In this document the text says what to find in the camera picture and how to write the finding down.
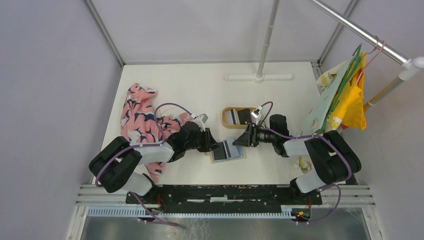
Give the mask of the white magnetic stripe card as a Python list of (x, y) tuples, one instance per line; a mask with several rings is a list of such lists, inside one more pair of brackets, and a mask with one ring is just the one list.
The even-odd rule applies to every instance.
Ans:
[(228, 142), (218, 142), (218, 148), (212, 151), (212, 159), (214, 162), (221, 162), (228, 160), (231, 155), (228, 153)]

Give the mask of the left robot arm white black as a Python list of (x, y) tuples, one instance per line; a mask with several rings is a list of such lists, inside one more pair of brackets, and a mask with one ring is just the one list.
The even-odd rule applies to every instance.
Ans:
[(96, 185), (107, 193), (125, 190), (137, 194), (145, 204), (151, 204), (157, 198), (157, 190), (147, 175), (135, 172), (136, 167), (175, 162), (189, 150), (208, 153), (218, 148), (208, 127), (189, 121), (163, 143), (131, 144), (118, 136), (90, 161), (88, 168), (95, 176)]

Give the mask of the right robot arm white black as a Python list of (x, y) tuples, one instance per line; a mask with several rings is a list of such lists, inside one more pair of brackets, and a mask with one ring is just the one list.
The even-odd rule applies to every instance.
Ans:
[(324, 134), (291, 136), (284, 115), (273, 114), (269, 127), (248, 123), (246, 130), (233, 142), (240, 147), (257, 147), (260, 143), (273, 146), (283, 158), (307, 156), (312, 170), (290, 182), (289, 199), (302, 204), (315, 190), (326, 190), (336, 183), (349, 180), (362, 164), (358, 156), (336, 130)]

